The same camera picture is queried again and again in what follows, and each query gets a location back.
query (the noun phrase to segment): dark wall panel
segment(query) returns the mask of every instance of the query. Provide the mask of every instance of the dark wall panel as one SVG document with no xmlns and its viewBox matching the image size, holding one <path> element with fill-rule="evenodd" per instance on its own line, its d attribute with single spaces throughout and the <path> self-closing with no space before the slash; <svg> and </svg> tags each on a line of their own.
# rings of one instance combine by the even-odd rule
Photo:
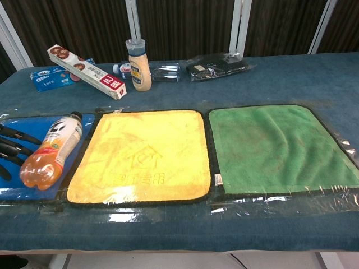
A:
<svg viewBox="0 0 359 269">
<path fill-rule="evenodd" d="M 47 49 L 62 45 L 98 63 L 128 58 L 125 1 L 1 0 L 35 66 L 54 65 Z"/>
<path fill-rule="evenodd" d="M 337 2 L 317 52 L 359 52 L 358 0 Z"/>
<path fill-rule="evenodd" d="M 308 52 L 326 0 L 253 0 L 245 56 Z"/>
<path fill-rule="evenodd" d="M 227 52 L 234 0 L 139 0 L 141 35 L 151 60 Z"/>
<path fill-rule="evenodd" d="M 0 44 L 0 83 L 16 72 L 4 47 Z"/>
</svg>

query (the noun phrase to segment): oreo box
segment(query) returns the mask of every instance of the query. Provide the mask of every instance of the oreo box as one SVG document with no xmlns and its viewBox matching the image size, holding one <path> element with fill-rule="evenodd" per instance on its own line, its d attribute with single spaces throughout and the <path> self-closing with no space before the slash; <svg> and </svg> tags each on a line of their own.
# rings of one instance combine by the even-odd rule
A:
<svg viewBox="0 0 359 269">
<path fill-rule="evenodd" d="M 126 94 L 125 83 L 106 73 L 102 69 L 86 62 L 67 49 L 54 45 L 47 50 L 50 60 L 65 68 L 88 84 L 99 89 L 113 99 L 120 99 Z"/>
<path fill-rule="evenodd" d="M 95 63 L 92 58 L 87 59 L 86 61 L 91 64 Z M 60 66 L 49 67 L 46 70 L 32 72 L 30 78 L 38 91 L 47 91 L 72 85 L 80 80 L 77 76 L 71 74 Z"/>
</svg>

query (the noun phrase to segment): sauce bottle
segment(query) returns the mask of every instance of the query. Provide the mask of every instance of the sauce bottle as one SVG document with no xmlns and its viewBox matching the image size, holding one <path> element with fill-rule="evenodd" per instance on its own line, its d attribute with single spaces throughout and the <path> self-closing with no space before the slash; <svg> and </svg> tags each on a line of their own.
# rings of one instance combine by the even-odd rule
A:
<svg viewBox="0 0 359 269">
<path fill-rule="evenodd" d="M 132 83 L 137 91 L 148 91 L 152 85 L 145 44 L 146 41 L 143 39 L 126 40 L 128 60 L 131 64 Z"/>
<path fill-rule="evenodd" d="M 29 188 L 37 185 L 43 191 L 60 178 L 66 158 L 81 138 L 81 119 L 81 113 L 74 111 L 51 125 L 39 149 L 21 166 L 24 185 Z"/>
</svg>

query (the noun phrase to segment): table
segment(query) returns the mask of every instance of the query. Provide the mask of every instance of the table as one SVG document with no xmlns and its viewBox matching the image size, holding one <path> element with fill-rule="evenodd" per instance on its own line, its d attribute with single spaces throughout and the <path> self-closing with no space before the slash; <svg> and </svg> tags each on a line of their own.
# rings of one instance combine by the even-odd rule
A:
<svg viewBox="0 0 359 269">
<path fill-rule="evenodd" d="M 256 65 L 252 71 L 212 81 L 190 82 L 183 72 L 181 82 L 155 82 L 148 92 L 137 92 L 126 81 L 128 94 L 122 100 L 113 100 L 84 82 L 37 92 L 30 72 L 44 68 L 27 68 L 0 85 L 0 119 L 73 110 L 93 113 L 95 108 L 127 112 L 195 109 L 207 114 L 214 108 L 291 103 L 311 108 L 359 149 L 359 53 L 247 60 Z M 112 69 L 111 64 L 99 67 L 107 72 Z M 110 208 L 104 214 L 98 208 L 76 206 L 57 212 L 36 204 L 3 205 L 0 249 L 359 251 L 358 211 L 223 219 L 211 215 L 205 201 L 126 210 L 130 209 Z"/>
</svg>

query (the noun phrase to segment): blue cloth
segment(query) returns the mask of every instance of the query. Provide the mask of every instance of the blue cloth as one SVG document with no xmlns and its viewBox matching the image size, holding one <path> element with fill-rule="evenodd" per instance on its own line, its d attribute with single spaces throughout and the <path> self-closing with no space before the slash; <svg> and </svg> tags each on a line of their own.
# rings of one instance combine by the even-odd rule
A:
<svg viewBox="0 0 359 269">
<path fill-rule="evenodd" d="M 42 141 L 45 138 L 47 131 L 50 129 L 51 124 L 60 118 L 61 116 L 15 118 L 15 119 L 4 120 L 2 121 L 2 124 L 7 127 L 24 132 L 33 137 L 36 137 L 37 139 L 40 139 Z M 94 120 L 95 120 L 94 115 L 83 115 L 81 121 L 82 123 L 81 140 L 78 142 L 77 146 L 68 156 L 65 165 L 63 167 L 63 172 L 61 177 L 56 181 L 54 185 L 52 185 L 46 191 L 40 191 L 37 188 L 26 187 L 22 183 L 19 177 L 20 167 L 4 159 L 0 159 L 0 165 L 4 166 L 6 170 L 8 170 L 9 173 L 12 175 L 12 179 L 10 181 L 5 181 L 0 179 L 0 200 L 54 199 L 63 179 L 65 178 L 73 162 L 75 161 L 82 143 L 84 143 L 86 136 L 89 134 L 89 131 L 94 124 Z M 34 145 L 30 142 L 26 142 L 22 140 L 17 140 L 7 137 L 6 139 L 12 140 L 16 143 L 20 143 L 23 146 L 27 147 L 28 149 L 31 149 L 32 151 L 36 151 L 39 147 L 39 145 Z M 25 155 L 19 155 L 19 157 L 23 160 L 26 159 Z"/>
<path fill-rule="evenodd" d="M 124 109 L 144 111 L 210 109 L 243 105 L 301 104 L 311 108 L 327 126 L 359 149 L 359 53 L 291 55 L 248 58 L 256 67 L 237 75 L 206 82 L 155 82 L 148 92 L 113 100 L 79 82 L 37 92 L 29 74 L 16 72 L 0 85 L 1 114 L 7 117 L 93 113 Z M 111 71 L 111 64 L 99 64 Z M 84 249 L 231 251 L 265 249 L 303 251 L 343 249 L 359 251 L 359 212 L 308 217 L 223 217 L 212 214 L 205 201 L 191 205 L 142 208 L 67 206 L 38 210 L 38 205 L 3 208 L 0 249 Z"/>
</svg>

